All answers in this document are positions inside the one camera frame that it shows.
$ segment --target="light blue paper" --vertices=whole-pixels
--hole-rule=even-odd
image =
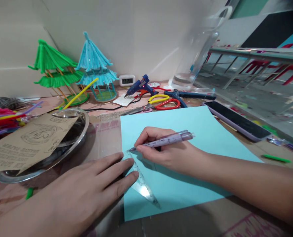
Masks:
[[[121,116],[122,150],[126,151],[132,148],[142,130],[147,126],[170,128],[176,132],[187,129],[196,135],[190,142],[203,151],[262,162],[216,121],[207,106]],[[132,154],[132,157],[157,198],[161,209],[129,188],[124,195],[125,221],[173,211],[231,195],[215,185],[178,174],[163,166],[143,160],[141,155]]]

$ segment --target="clear plastic ruler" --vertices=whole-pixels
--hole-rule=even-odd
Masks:
[[[127,158],[132,158],[131,152],[129,152],[129,151],[126,151],[126,156],[124,157],[124,159],[127,159]],[[132,166],[132,169],[134,171],[139,172],[139,178],[131,186],[131,188],[133,188],[135,191],[137,191],[139,194],[141,194],[143,197],[145,197],[147,200],[149,200],[153,205],[155,205],[157,208],[160,209],[161,207],[160,207],[159,202],[157,201],[157,199],[154,196],[153,192],[151,191],[150,187],[145,182],[143,174],[141,173],[141,171],[135,161]]]

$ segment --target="fingernail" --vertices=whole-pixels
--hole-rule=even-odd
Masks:
[[[142,152],[143,148],[142,148],[142,146],[137,146],[137,147],[136,147],[136,150],[137,150],[138,152]]]
[[[134,176],[135,176],[136,178],[139,177],[139,172],[138,172],[138,171],[133,171],[133,174],[134,174]]]

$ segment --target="small white clock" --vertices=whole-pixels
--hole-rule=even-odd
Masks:
[[[126,74],[119,76],[121,86],[132,86],[135,83],[135,76]]]

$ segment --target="metal bowl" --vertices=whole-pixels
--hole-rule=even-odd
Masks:
[[[78,119],[49,157],[41,160],[20,174],[18,174],[19,170],[0,171],[0,183],[19,183],[32,179],[51,169],[62,160],[68,160],[83,146],[86,141],[89,126],[89,116],[84,110],[71,108],[55,111],[51,115],[59,118],[78,117]]]

